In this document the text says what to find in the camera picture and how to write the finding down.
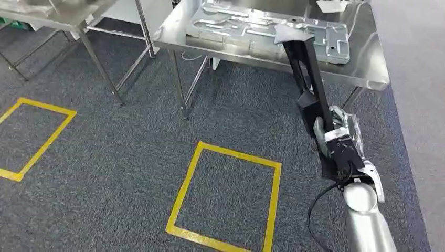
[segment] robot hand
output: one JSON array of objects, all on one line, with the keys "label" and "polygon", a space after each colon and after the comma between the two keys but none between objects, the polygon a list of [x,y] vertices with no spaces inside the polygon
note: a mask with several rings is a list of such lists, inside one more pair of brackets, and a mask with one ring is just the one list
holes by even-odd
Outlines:
[{"label": "robot hand", "polygon": [[358,252],[396,251],[388,224],[378,209],[378,203],[385,201],[382,183],[375,166],[364,158],[358,120],[337,106],[330,107],[330,111],[335,129],[324,132],[321,117],[315,119],[313,129],[319,152],[333,159],[339,171],[346,163],[353,164],[349,177],[342,181],[349,249]]}]

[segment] white object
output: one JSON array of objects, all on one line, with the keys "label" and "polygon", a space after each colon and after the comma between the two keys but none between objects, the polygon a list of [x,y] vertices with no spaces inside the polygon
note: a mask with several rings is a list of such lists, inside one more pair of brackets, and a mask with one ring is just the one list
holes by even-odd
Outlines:
[{"label": "white object", "polygon": [[216,68],[219,65],[219,62],[221,61],[220,58],[213,58],[212,62],[213,62],[213,70],[216,70]]},{"label": "white object", "polygon": [[306,41],[314,36],[287,25],[275,25],[275,32],[275,40],[273,41],[275,44],[291,40]]},{"label": "white object", "polygon": [[349,1],[318,0],[317,4],[323,13],[344,12]]}]

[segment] table leg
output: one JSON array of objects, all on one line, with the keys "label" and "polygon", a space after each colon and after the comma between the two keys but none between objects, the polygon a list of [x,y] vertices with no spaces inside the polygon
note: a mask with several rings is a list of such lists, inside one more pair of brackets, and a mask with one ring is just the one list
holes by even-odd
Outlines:
[{"label": "table leg", "polygon": [[65,39],[68,42],[73,42],[74,41],[74,38],[72,37],[72,35],[69,32],[63,31],[63,35],[65,36]]},{"label": "table leg", "polygon": [[28,53],[21,56],[15,63],[14,66],[20,65],[23,61],[25,61],[29,56],[31,56],[33,53],[35,53],[38,49],[40,49],[43,45],[45,45],[50,39],[52,39],[54,36],[56,36],[60,30],[54,30],[52,33],[48,35],[42,42],[40,42],[38,45],[36,45],[33,49],[31,49]]},{"label": "table leg", "polygon": [[207,70],[208,70],[209,72],[211,72],[211,71],[213,70],[213,64],[212,64],[212,62],[213,62],[213,58],[209,58],[209,60],[208,60],[208,64],[207,64]]},{"label": "table leg", "polygon": [[21,73],[1,52],[0,52],[0,58],[4,59],[6,61],[6,63],[9,65],[9,68],[16,72],[22,79],[24,79],[25,81],[28,80],[23,73]]},{"label": "table leg", "polygon": [[142,9],[141,0],[135,0],[135,1],[136,1],[137,12],[139,13],[139,18],[141,19],[141,27],[142,27],[142,33],[144,34],[145,37],[145,43],[147,44],[147,48],[149,49],[150,58],[154,58],[153,44],[150,40],[150,33],[149,29],[147,28],[147,22],[145,20],[144,10]]},{"label": "table leg", "polygon": [[365,88],[361,87],[355,87],[354,90],[352,90],[351,94],[346,99],[345,103],[342,106],[343,110],[349,110],[351,109],[352,104],[362,95],[362,93],[365,91]]},{"label": "table leg", "polygon": [[193,92],[195,91],[196,88],[196,84],[199,81],[199,78],[201,77],[201,75],[203,74],[204,69],[206,68],[207,62],[209,61],[209,57],[206,56],[203,60],[203,62],[201,63],[201,66],[199,67],[198,73],[195,76],[195,79],[193,80],[192,84],[190,85],[190,88],[187,92],[187,95],[185,96],[185,105],[188,104],[190,98],[192,97]]},{"label": "table leg", "polygon": [[104,78],[105,82],[108,84],[108,86],[110,87],[111,93],[114,95],[114,97],[116,97],[116,99],[121,103],[124,104],[124,102],[122,101],[122,98],[119,96],[118,91],[116,90],[116,87],[114,86],[113,82],[111,81],[110,77],[108,76],[107,72],[105,71],[105,69],[103,68],[102,64],[99,61],[99,58],[97,57],[97,55],[94,53],[93,50],[93,46],[91,45],[90,40],[88,39],[87,35],[85,34],[85,32],[83,31],[83,29],[78,29],[77,31],[80,40],[83,42],[83,44],[85,45],[88,53],[90,54],[92,60],[94,61],[94,63],[96,64],[97,68],[100,71],[100,74],[102,74],[102,77]]},{"label": "table leg", "polygon": [[184,94],[182,92],[182,84],[181,84],[181,77],[179,76],[178,63],[176,62],[176,53],[174,50],[171,49],[168,50],[168,53],[170,54],[170,58],[172,60],[173,74],[176,79],[175,81],[176,96],[178,98],[178,102],[181,107],[182,116],[186,119],[188,118],[188,113],[185,106]]}]

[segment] robotic arm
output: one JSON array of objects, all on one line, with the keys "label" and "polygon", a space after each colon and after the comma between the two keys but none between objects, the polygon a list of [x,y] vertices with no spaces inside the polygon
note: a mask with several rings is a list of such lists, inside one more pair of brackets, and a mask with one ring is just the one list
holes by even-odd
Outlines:
[{"label": "robotic arm", "polygon": [[[364,158],[358,121],[337,106],[329,107],[313,47],[314,38],[295,29],[277,26],[276,43],[283,43],[300,96],[297,104],[306,131],[316,141],[322,177],[335,183],[320,193],[308,212],[324,193],[339,188],[347,206],[346,228],[350,251],[390,252],[396,247],[378,203],[385,201],[382,183],[375,166]],[[309,80],[302,72],[305,66]]]}]

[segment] metal frame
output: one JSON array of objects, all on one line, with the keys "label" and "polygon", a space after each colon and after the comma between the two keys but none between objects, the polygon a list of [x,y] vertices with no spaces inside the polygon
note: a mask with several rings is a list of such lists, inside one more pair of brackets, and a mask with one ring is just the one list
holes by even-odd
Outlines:
[{"label": "metal frame", "polygon": [[[9,68],[11,70],[13,70],[14,72],[16,72],[24,81],[28,81],[29,79],[25,77],[25,75],[20,72],[17,67],[23,63],[23,61],[25,61],[27,58],[29,58],[32,54],[34,54],[37,50],[39,50],[44,44],[46,44],[48,41],[50,41],[54,36],[56,36],[59,32],[61,32],[61,30],[54,30],[52,33],[50,33],[43,41],[41,41],[40,43],[36,44],[30,51],[28,51],[26,54],[22,55],[18,60],[16,60],[15,62],[11,62],[10,60],[8,60],[5,55],[3,55],[0,52],[0,58],[3,58],[6,63],[9,65]],[[67,35],[64,33],[66,39],[68,42],[71,42],[71,40],[67,37]],[[64,52],[69,46],[66,46],[64,49],[62,49],[62,52]],[[55,58],[60,56],[60,53],[56,56],[54,56],[52,60],[54,60]]]},{"label": "metal frame", "polygon": [[[136,69],[136,67],[139,65],[139,63],[142,61],[142,59],[147,54],[147,52],[149,53],[150,58],[154,58],[153,44],[152,44],[151,39],[150,39],[149,30],[147,28],[147,24],[146,24],[146,20],[145,20],[145,16],[144,16],[144,12],[143,12],[143,9],[142,9],[141,2],[140,2],[140,0],[135,0],[135,3],[136,3],[136,7],[137,7],[137,12],[139,14],[139,18],[141,20],[141,28],[142,28],[143,36],[137,36],[137,35],[134,35],[134,34],[128,34],[128,33],[124,33],[124,32],[121,32],[121,31],[116,31],[116,30],[107,30],[107,29],[102,29],[102,28],[96,28],[95,25],[98,22],[100,22],[100,20],[101,20],[100,18],[97,18],[96,20],[94,20],[90,25],[87,25],[86,22],[82,22],[78,26],[72,26],[70,24],[64,24],[64,23],[56,23],[54,25],[52,25],[52,23],[51,23],[51,25],[50,25],[50,21],[48,21],[47,24],[49,25],[49,27],[53,27],[53,28],[58,27],[59,29],[56,29],[54,32],[52,32],[44,41],[42,41],[40,44],[36,45],[32,50],[30,50],[28,53],[26,53],[25,55],[20,57],[16,62],[10,62],[1,53],[0,53],[0,58],[3,58],[7,62],[7,64],[9,65],[9,68],[11,70],[17,72],[17,74],[20,75],[24,80],[27,80],[27,78],[17,69],[17,66],[19,64],[21,64],[25,59],[27,59],[29,56],[31,56],[35,51],[37,51],[39,48],[41,48],[46,42],[48,42],[50,39],[52,39],[57,33],[61,32],[62,30],[64,31],[63,32],[64,36],[66,37],[66,39],[69,42],[71,42],[71,39],[69,38],[69,36],[65,32],[77,33],[79,35],[80,40],[85,45],[85,47],[86,47],[89,55],[91,56],[92,60],[94,61],[96,67],[100,71],[100,73],[101,73],[102,77],[104,78],[105,82],[109,86],[109,88],[111,90],[111,93],[116,97],[116,99],[121,104],[123,104],[123,100],[119,96],[118,90],[121,89],[121,87],[123,86],[125,81],[133,73],[133,71]],[[59,11],[57,10],[56,6],[53,5],[53,8],[56,10],[56,13],[59,14]],[[34,17],[28,17],[26,15],[14,15],[14,16],[17,17],[17,19],[29,20],[30,22],[32,21],[32,19],[34,19]],[[7,25],[8,24],[4,24],[4,25],[0,26],[0,30],[3,29],[4,27],[6,27]],[[105,32],[105,33],[114,34],[114,35],[123,36],[123,37],[136,38],[136,39],[141,39],[141,40],[145,41],[146,48],[138,56],[136,61],[134,61],[134,63],[131,65],[131,67],[128,69],[128,71],[124,74],[124,76],[120,79],[120,81],[118,82],[117,85],[115,85],[111,81],[109,75],[105,71],[102,63],[100,62],[99,58],[97,57],[96,53],[94,52],[93,46],[91,44],[91,41],[86,36],[84,29],[86,29],[86,30],[95,30],[95,31],[98,31],[98,32]]]},{"label": "metal frame", "polygon": [[184,94],[183,94],[183,91],[182,91],[181,77],[179,75],[179,70],[178,70],[178,63],[176,61],[176,52],[175,52],[175,50],[169,49],[168,53],[170,54],[170,59],[172,60],[173,72],[174,72],[174,75],[176,76],[176,82],[175,82],[176,96],[178,98],[178,102],[179,102],[179,105],[181,107],[182,116],[184,117],[184,119],[187,119],[188,115],[190,113],[187,110],[187,105],[190,102],[192,94],[195,91],[196,84],[198,83],[198,80],[201,77],[201,74],[203,73],[204,69],[206,67],[207,68],[211,68],[211,65],[210,65],[211,60],[210,60],[209,56],[204,57],[204,60],[201,63],[201,66],[198,69],[198,73],[196,74],[195,79],[193,80],[192,85],[188,89],[187,95],[184,98]]},{"label": "metal frame", "polygon": [[[105,79],[107,84],[108,85],[111,84],[114,87],[111,90],[111,92],[114,95],[115,95],[116,91],[119,91],[122,88],[125,81],[133,73],[134,69],[136,69],[136,67],[139,65],[139,63],[144,58],[144,56],[147,54],[147,52],[149,52],[150,58],[154,58],[153,44],[150,40],[149,29],[147,28],[147,23],[145,21],[144,10],[142,9],[141,1],[135,0],[135,3],[136,3],[136,7],[137,7],[137,13],[139,14],[139,18],[141,20],[141,28],[142,28],[143,36],[137,36],[137,35],[130,34],[130,33],[124,33],[122,31],[118,31],[118,30],[109,30],[109,29],[95,27],[101,21],[101,19],[97,19],[97,20],[93,21],[91,24],[86,26],[86,29],[88,29],[88,30],[95,30],[97,32],[108,33],[108,34],[113,34],[113,35],[118,35],[118,36],[128,37],[128,38],[135,38],[135,39],[140,39],[140,40],[145,41],[146,48],[142,51],[142,53],[139,55],[139,57],[134,61],[134,63],[131,65],[131,67],[128,69],[128,71],[124,74],[124,76],[121,78],[121,80],[118,82],[117,85],[113,84],[113,82],[110,80],[110,78],[104,71],[102,65],[99,62],[99,59],[97,58],[97,56],[94,53],[94,50],[92,50],[92,48],[87,49],[89,54],[91,55],[91,58],[93,58],[94,63],[96,63],[97,67],[99,68],[99,70],[100,70],[101,74],[103,75],[103,78]],[[82,41],[85,44],[85,46],[87,46],[87,44],[90,44],[89,42],[87,42],[87,44],[86,44],[85,43],[86,40],[88,40],[88,39],[84,36]]]}]

